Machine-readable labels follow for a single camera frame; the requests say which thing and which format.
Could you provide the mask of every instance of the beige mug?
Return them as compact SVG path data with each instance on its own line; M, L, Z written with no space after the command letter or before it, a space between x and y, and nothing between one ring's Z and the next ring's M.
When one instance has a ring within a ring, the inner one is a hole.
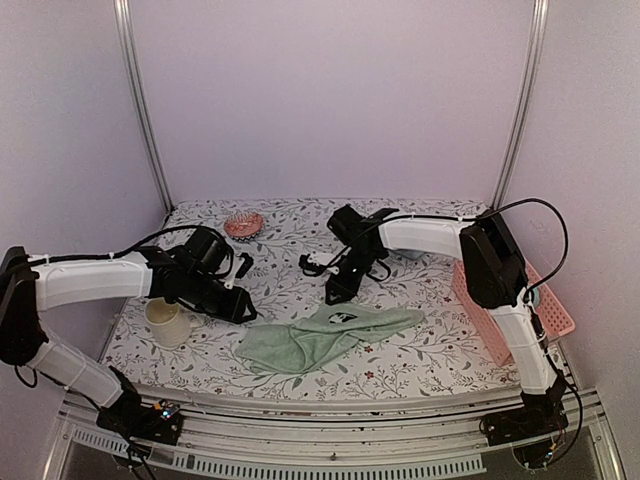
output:
M191 335L191 322L177 303L169 304L154 298L144 309L144 318L158 345L177 348Z

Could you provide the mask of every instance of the leaf pattern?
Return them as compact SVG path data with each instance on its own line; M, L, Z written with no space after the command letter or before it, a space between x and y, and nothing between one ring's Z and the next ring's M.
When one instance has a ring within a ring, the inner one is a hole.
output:
M334 210L351 203L362 214L382 207L405 212L472 215L476 202L440 200L288 199L185 202L167 226L206 224L223 229L238 211L257 211L265 227L253 241L231 242L253 256L254 267L238 281L259 312L255 325L287 324L307 317L323 302L327 277L305 277L303 253L337 252L326 227ZM189 232L164 236L159 245L182 243ZM145 301L130 300L104 357L130 379L167 388L270 399L345 400L405 398L464 393L518 382L514 366L497 367L451 288L453 260L425 254L417 260L391 254L389 280L365 279L356 301L376 308L420 308L425 319L378 345L358 345L324 368L306 375L254 372L235 350L251 324L232 325L189 314L189 340L175 350L156 345L144 325Z

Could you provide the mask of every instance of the wall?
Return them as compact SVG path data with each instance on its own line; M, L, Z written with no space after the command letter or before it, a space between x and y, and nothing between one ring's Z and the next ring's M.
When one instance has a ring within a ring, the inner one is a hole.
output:
M0 31L0 250L104 252L156 229L112 3L4 2ZM119 304L42 319L95 356ZM0 478L41 478L62 394L42 378L28 390L0 365Z
M176 201L490 200L530 0L140 0L145 92Z
M577 323L571 364L596 385L628 478L640 478L640 3L552 2L509 200L539 196L566 216L567 265L551 282ZM537 207L509 216L548 271L562 240Z

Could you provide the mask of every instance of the perforated basket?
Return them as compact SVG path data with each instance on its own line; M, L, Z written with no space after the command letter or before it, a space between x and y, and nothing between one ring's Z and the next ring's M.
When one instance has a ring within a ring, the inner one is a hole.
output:
M540 275L538 275L538 272L536 272L529 263L527 263L527 276L529 277L530 284L540 280ZM540 317L544 329L547 331L549 340L554 340L573 331L576 328L576 324L551 289L547 285L542 285L538 290L540 294L540 305L536 308L536 313ZM478 330L493 361L499 366L513 363L511 352L507 347L507 342L498 325L496 325L496 322L491 318L489 312L471 300L467 292L464 266L460 261L457 261L453 267L453 291Z

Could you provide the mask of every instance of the green cloth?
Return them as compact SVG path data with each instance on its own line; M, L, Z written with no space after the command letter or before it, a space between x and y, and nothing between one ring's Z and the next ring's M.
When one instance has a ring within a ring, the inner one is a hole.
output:
M294 325L252 327L236 355L253 362L252 370L301 374L317 370L359 341L380 342L422 321L420 310L372 308L342 303L321 306Z

